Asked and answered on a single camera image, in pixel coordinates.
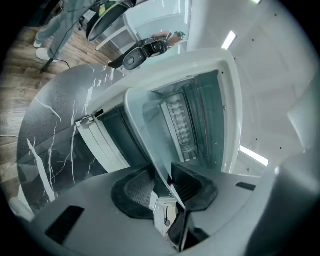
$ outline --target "wooden floor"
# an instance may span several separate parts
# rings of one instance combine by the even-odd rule
[[[57,74],[68,69],[66,63],[52,63],[47,72],[40,73],[46,61],[36,57],[33,47],[38,28],[25,27],[7,54],[0,76],[0,135],[19,135],[24,115],[37,93]],[[60,59],[70,67],[101,63],[106,65],[119,53],[106,44],[95,50],[98,42],[89,43],[84,29],[75,31],[61,51]],[[49,47],[51,39],[43,47]],[[16,168],[10,168],[17,161],[17,138],[0,137],[0,183],[7,197],[18,194],[19,179]]]

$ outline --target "white sneaker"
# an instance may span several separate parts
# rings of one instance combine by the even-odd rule
[[[40,48],[42,46],[42,43],[37,43],[37,40],[33,43],[34,48]]]
[[[35,55],[40,59],[40,60],[43,60],[43,61],[48,61],[50,60],[51,58],[49,57],[48,55],[48,49],[46,48],[39,48],[38,50],[35,51]]]

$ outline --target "black marble countertop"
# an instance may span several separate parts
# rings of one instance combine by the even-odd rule
[[[101,64],[73,67],[46,84],[27,110],[19,133],[17,168],[25,198],[36,212],[75,184],[105,170],[75,123],[101,92],[122,79]]]

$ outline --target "person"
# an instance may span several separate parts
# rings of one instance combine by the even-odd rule
[[[183,41],[184,36],[183,32],[175,32],[173,35],[170,31],[164,31],[157,34],[152,35],[151,38],[143,39],[135,43],[129,50],[127,50],[124,54],[122,54],[120,57],[115,59],[114,61],[110,62],[108,64],[109,67],[118,69],[123,65],[124,59],[126,56],[132,52],[137,47],[142,47],[144,44],[149,43],[152,40],[159,40],[159,39],[168,39],[168,47],[172,48],[177,43]]]
[[[72,36],[76,24],[80,18],[92,7],[102,3],[101,0],[65,0],[61,4],[62,12],[50,20],[49,24],[40,29],[35,36],[33,46],[38,48],[35,55],[44,61],[51,58],[58,59],[60,50],[65,46]],[[49,49],[42,48],[45,40],[54,36],[53,42]]]

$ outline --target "white wall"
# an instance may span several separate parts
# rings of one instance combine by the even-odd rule
[[[184,15],[186,6],[189,6],[191,2],[192,0],[149,0],[129,9],[126,15],[136,28],[167,16]]]
[[[273,0],[197,0],[192,7],[188,51],[221,47],[230,31],[237,35],[229,50],[241,82],[241,145],[275,165],[302,151],[288,111],[319,59],[300,25]],[[240,162],[239,168],[250,168]]]
[[[266,167],[263,164],[255,161],[250,156],[239,151],[232,173],[237,175],[261,177],[265,168]]]

